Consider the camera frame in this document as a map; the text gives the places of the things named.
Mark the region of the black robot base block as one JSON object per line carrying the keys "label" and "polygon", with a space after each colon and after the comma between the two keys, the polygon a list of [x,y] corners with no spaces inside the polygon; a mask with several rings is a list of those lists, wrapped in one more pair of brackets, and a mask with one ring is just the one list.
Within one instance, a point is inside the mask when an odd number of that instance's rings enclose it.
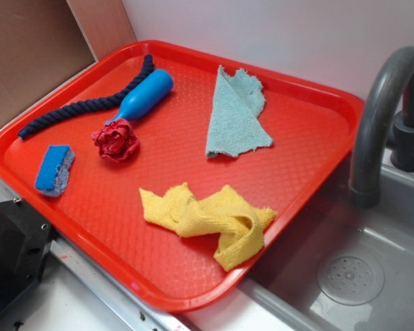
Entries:
{"label": "black robot base block", "polygon": [[0,202],[0,318],[41,283],[52,233],[29,203]]}

